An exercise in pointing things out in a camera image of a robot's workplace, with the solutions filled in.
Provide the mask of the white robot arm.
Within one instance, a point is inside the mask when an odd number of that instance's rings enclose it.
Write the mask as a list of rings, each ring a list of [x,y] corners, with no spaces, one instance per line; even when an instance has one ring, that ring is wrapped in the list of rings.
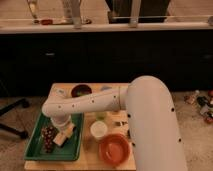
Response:
[[[58,129],[72,114],[119,110],[128,114],[136,171],[188,171],[172,96],[156,77],[75,98],[55,88],[42,106]]]

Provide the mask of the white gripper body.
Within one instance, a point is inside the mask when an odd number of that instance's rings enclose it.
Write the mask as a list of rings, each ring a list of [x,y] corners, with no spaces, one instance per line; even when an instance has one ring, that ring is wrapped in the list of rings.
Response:
[[[66,129],[57,133],[53,142],[58,146],[62,146],[64,142],[73,135],[75,128],[76,126],[74,123],[69,123]]]

